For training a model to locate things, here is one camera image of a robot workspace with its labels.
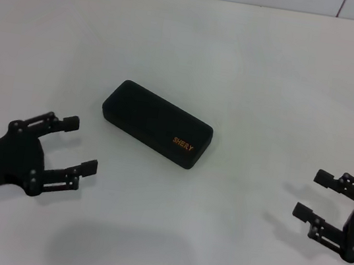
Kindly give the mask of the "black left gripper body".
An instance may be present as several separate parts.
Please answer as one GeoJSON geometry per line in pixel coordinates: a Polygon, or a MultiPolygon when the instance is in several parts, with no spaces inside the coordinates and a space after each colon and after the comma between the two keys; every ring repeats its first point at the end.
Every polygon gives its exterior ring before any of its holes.
{"type": "Polygon", "coordinates": [[[28,196],[41,194],[44,151],[36,133],[18,122],[0,138],[0,186],[16,185],[28,196]]]}

